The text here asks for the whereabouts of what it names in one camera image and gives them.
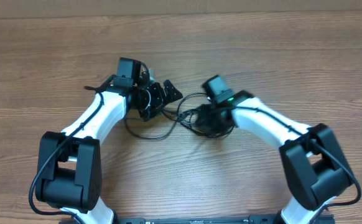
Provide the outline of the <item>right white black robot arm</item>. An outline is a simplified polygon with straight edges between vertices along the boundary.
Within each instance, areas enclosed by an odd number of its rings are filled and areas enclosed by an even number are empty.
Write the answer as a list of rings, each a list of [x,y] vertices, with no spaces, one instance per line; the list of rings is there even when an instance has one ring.
[[[274,223],[321,223],[330,207],[358,203],[362,188],[330,127],[293,121],[270,109],[246,91],[210,93],[195,126],[207,134],[247,130],[279,151],[289,203],[273,216]]]

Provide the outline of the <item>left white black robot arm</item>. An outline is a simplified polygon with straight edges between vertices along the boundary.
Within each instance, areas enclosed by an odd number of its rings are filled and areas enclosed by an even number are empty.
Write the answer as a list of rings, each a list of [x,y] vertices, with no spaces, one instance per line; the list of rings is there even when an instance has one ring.
[[[143,89],[105,83],[94,91],[94,101],[72,125],[42,136],[29,198],[53,207],[52,215],[71,216],[75,223],[117,223],[115,212],[100,197],[100,146],[130,108],[137,108],[147,121],[182,94],[168,80]]]

